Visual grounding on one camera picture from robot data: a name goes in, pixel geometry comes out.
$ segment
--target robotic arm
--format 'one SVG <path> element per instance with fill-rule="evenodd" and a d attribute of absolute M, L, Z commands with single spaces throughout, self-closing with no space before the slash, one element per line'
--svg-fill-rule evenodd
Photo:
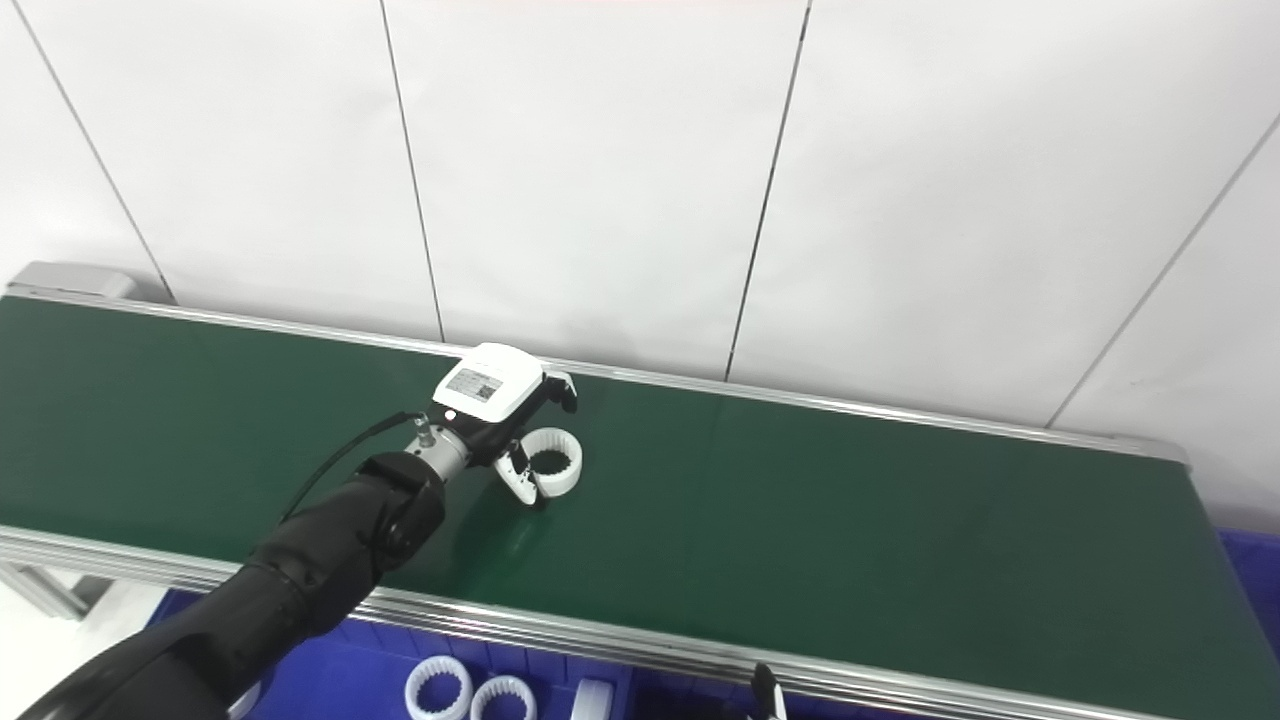
<path fill-rule="evenodd" d="M 543 483 L 521 445 L 547 401 L 576 410 L 567 374 L 513 347 L 476 347 L 417 415 L 408 450 L 369 457 L 320 502 L 287 514 L 225 583 L 90 660 L 19 720 L 225 720 L 264 671 L 337 626 L 422 547 L 444 520 L 445 486 L 463 469 L 498 468 L 530 506 L 572 487 L 563 479 L 576 480 L 576 466 L 545 492 L 553 483 Z"/>

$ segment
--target black robotic arm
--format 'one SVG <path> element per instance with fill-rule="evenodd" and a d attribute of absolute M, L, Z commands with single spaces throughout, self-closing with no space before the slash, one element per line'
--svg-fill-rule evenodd
<path fill-rule="evenodd" d="M 536 363 L 515 348 L 503 352 Z M 483 370 L 490 386 L 503 384 L 502 368 L 467 363 L 463 357 L 442 388 L 460 369 Z M 452 478 L 512 452 L 522 456 L 524 425 L 545 401 L 576 409 L 567 375 L 530 373 L 530 387 L 497 420 L 439 402 L 438 389 L 408 451 L 375 455 L 320 502 L 291 509 L 225 583 L 90 660 L 18 720 L 225 720 L 262 673 L 306 638 L 337 626 L 384 573 L 417 552 L 444 520 Z"/>

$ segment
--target floor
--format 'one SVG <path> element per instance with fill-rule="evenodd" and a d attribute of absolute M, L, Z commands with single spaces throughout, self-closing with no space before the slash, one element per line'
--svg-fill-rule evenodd
<path fill-rule="evenodd" d="M 17 717 L 82 662 L 140 630 L 164 592 L 116 582 L 76 623 L 49 618 L 0 585 L 0 720 Z"/>

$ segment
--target wall seam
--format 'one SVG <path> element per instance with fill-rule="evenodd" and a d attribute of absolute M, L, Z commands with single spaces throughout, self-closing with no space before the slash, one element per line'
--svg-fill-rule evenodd
<path fill-rule="evenodd" d="M 102 172 L 102 177 L 106 178 L 106 184 L 111 188 L 111 195 L 115 196 L 115 201 L 119 202 L 120 210 L 124 211 L 124 218 L 129 222 L 129 227 L 133 228 L 133 234 L 138 238 L 138 243 L 142 246 L 142 251 L 146 252 L 147 260 L 151 261 L 151 266 L 155 268 L 156 277 L 160 279 L 161 287 L 164 287 L 165 295 L 174 304 L 178 299 L 173 295 L 173 288 L 169 286 L 169 279 L 165 278 L 164 270 L 160 269 L 160 263 L 156 260 L 155 252 L 151 251 L 151 245 L 147 243 L 146 237 L 142 234 L 142 228 L 138 227 L 138 222 L 133 218 L 133 213 L 129 210 L 128 204 L 124 202 L 124 195 L 120 192 L 120 187 L 115 184 L 115 178 L 111 177 L 110 170 L 106 169 L 106 163 L 102 161 L 102 154 L 97 151 L 97 145 L 93 143 L 93 138 L 88 135 L 88 128 L 84 127 L 84 120 L 81 119 L 79 113 L 76 110 L 76 105 L 72 104 L 70 95 L 67 94 L 67 88 L 63 86 L 61 78 L 58 77 L 58 72 L 54 70 L 54 64 L 49 59 L 49 54 L 45 53 L 45 46 L 36 37 L 36 29 L 32 27 L 31 22 L 27 19 L 27 14 L 22 10 L 18 0 L 10 0 L 14 12 L 18 13 L 18 19 L 22 26 L 27 29 L 27 36 L 31 37 L 31 42 L 36 46 L 36 53 L 40 54 L 41 63 L 45 64 L 45 69 L 49 70 L 49 77 L 52 78 L 54 86 L 58 88 L 58 94 L 63 99 L 63 104 L 67 105 L 67 110 L 72 114 L 72 119 L 76 120 L 76 127 L 79 128 L 81 137 L 84 138 L 84 143 L 88 145 L 90 152 L 93 155 L 93 161 L 97 163 L 99 170 Z"/>
<path fill-rule="evenodd" d="M 387 36 L 387 58 L 390 60 L 392 65 L 392 83 L 396 86 L 396 106 L 399 109 L 401 131 L 404 135 L 404 156 L 408 160 L 410 182 L 413 184 L 413 206 L 417 208 L 417 227 L 422 234 L 422 252 L 426 254 L 426 277 L 431 283 L 431 302 L 435 305 L 435 323 L 440 331 L 440 342 L 448 342 L 444 337 L 444 316 L 440 311 L 440 291 L 435 283 L 435 264 L 431 261 L 431 246 L 426 240 L 426 218 L 422 214 L 422 195 L 419 192 L 417 167 L 413 163 L 413 145 L 408 137 L 408 118 L 404 114 L 404 97 L 401 94 L 399 70 L 396 67 L 396 49 L 392 45 L 392 27 L 387 19 L 385 0 L 378 0 L 378 8 L 383 14 L 383 33 Z"/>
<path fill-rule="evenodd" d="M 1253 143 L 1253 147 L 1251 147 L 1249 151 L 1244 155 L 1244 160 L 1242 160 L 1240 164 L 1235 168 L 1235 172 L 1233 172 L 1231 176 L 1226 178 L 1226 183 L 1222 184 L 1222 188 L 1217 192 L 1217 195 L 1213 196 L 1213 200 L 1210 201 L 1208 208 L 1204 209 L 1204 213 L 1201 214 L 1196 224 L 1192 225 L 1190 232 L 1187 233 L 1187 237 L 1183 238 L 1181 243 L 1178 245 L 1172 255 L 1169 256 L 1169 260 L 1165 261 L 1165 265 L 1160 269 L 1158 273 L 1156 273 L 1156 277 L 1147 286 L 1147 290 L 1142 293 L 1142 296 L 1138 297 L 1138 301 L 1129 310 L 1129 314 L 1125 315 L 1124 320 L 1120 322 L 1120 325 L 1116 327 L 1115 332 L 1111 333 L 1111 337 L 1106 341 L 1106 343 L 1103 343 L 1102 350 L 1100 350 L 1098 354 L 1094 355 L 1093 361 L 1089 363 L 1089 366 L 1085 368 L 1084 374 L 1080 375 L 1080 379 L 1075 382 L 1071 389 L 1066 393 L 1066 397 L 1062 398 L 1062 402 L 1057 406 L 1057 410 L 1055 410 L 1053 414 L 1050 415 L 1048 421 L 1044 423 L 1046 428 L 1052 428 L 1055 423 L 1057 423 L 1062 413 L 1066 410 L 1066 407 L 1071 404 L 1071 401 L 1075 400 L 1075 396 L 1080 392 L 1080 388 L 1084 387 L 1084 384 L 1089 380 L 1093 373 L 1102 364 L 1102 360 L 1111 352 L 1111 348 L 1115 347 L 1116 342 L 1125 333 L 1125 331 L 1129 329 L 1129 325 L 1133 323 L 1134 318 L 1137 318 L 1138 314 L 1142 313 L 1142 309 L 1147 305 L 1147 301 L 1151 300 L 1152 295 L 1155 295 L 1160 284 L 1165 281 L 1166 277 L 1169 277 L 1169 272 L 1174 268 L 1174 265 L 1178 264 L 1178 260 L 1181 259 L 1187 249 L 1190 247 L 1192 242 L 1199 236 L 1199 232 L 1208 223 L 1210 218 L 1213 217 L 1213 213 L 1222 204 L 1222 200 L 1228 196 L 1228 193 L 1231 192 L 1231 188 L 1235 187 L 1236 181 L 1240 179 L 1244 172 L 1253 163 L 1253 159 L 1258 156 L 1258 152 L 1262 151 L 1262 147 L 1266 146 L 1267 141 L 1271 140 L 1271 136 L 1275 135 L 1277 127 L 1280 127 L 1280 114 L 1276 114 L 1276 117 L 1272 118 L 1271 124 L 1268 124 L 1267 128 L 1262 131 L 1262 137 L 1260 137 L 1258 141 Z"/>
<path fill-rule="evenodd" d="M 733 370 L 733 354 L 737 352 L 737 337 L 742 331 L 742 315 L 746 313 L 746 296 L 751 290 L 751 274 L 755 272 L 755 256 L 760 250 L 760 233 L 764 231 L 764 215 L 769 210 L 769 193 L 773 191 L 773 176 L 778 168 L 778 155 L 782 151 L 782 136 L 787 129 L 787 115 L 791 113 L 791 95 L 796 87 L 796 74 L 800 70 L 800 55 L 804 51 L 804 37 L 809 31 L 809 12 L 813 10 L 813 0 L 808 0 L 804 8 L 804 18 L 800 20 L 800 37 L 796 40 L 796 54 L 791 60 L 791 77 L 787 79 L 787 95 L 782 101 L 782 119 L 778 123 L 778 136 L 773 142 L 773 158 L 769 161 L 769 176 L 764 182 L 764 199 L 760 201 L 760 217 L 755 223 L 755 238 L 751 241 L 751 256 L 746 261 L 746 278 L 742 282 L 742 299 L 737 305 L 737 319 L 733 323 L 733 338 L 728 345 L 728 359 L 724 363 L 724 382 L 728 382 Z"/>

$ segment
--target green conveyor belt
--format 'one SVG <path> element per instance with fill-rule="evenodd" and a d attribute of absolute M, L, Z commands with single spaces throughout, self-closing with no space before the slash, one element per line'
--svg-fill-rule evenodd
<path fill-rule="evenodd" d="M 4 299 L 0 524 L 242 560 L 316 464 L 424 407 L 452 364 Z M 581 439 L 579 488 L 539 514 L 467 471 L 388 585 L 1170 717 L 1280 715 L 1176 462 L 576 382 L 580 413 L 538 424 Z"/>

